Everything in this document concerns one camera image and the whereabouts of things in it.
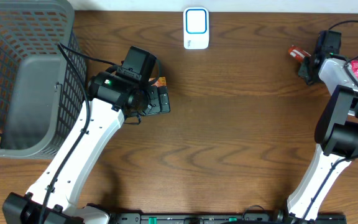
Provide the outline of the red snack bar wrapper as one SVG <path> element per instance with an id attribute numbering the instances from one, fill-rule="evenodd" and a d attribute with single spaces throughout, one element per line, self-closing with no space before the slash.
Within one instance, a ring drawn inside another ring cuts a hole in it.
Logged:
<path id="1" fill-rule="evenodd" d="M 303 63 L 305 58 L 311 57 L 311 55 L 307 51 L 295 45 L 292 45 L 288 49 L 288 53 L 300 63 Z"/>

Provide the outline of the orange Kleenex tissue pack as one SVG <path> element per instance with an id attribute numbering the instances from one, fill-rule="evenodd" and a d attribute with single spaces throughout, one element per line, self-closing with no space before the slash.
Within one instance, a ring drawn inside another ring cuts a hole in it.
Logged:
<path id="1" fill-rule="evenodd" d="M 167 81 L 165 77 L 160 77 L 158 79 L 156 78 L 150 78 L 149 79 L 149 83 L 152 86 L 157 86 L 157 87 L 161 87 L 161 86 L 166 86 L 167 85 Z"/>

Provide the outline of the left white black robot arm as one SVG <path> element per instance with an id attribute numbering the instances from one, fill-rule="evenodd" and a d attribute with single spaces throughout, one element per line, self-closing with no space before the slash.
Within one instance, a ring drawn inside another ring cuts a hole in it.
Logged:
<path id="1" fill-rule="evenodd" d="M 10 193 L 2 212 L 7 223 L 114 223 L 94 205 L 78 208 L 83 186 L 113 135 L 129 117 L 170 112 L 166 78 L 100 72 L 89 81 L 89 97 L 57 155 L 25 195 Z"/>

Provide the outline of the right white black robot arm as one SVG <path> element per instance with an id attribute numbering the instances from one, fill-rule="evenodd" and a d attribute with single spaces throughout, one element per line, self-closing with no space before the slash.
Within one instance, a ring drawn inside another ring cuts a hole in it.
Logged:
<path id="1" fill-rule="evenodd" d="M 313 54 L 303 59 L 300 75 L 324 83 L 331 97 L 316 125 L 311 164 L 287 198 L 285 223 L 315 222 L 336 179 L 358 159 L 358 76 L 351 61 L 333 52 Z"/>

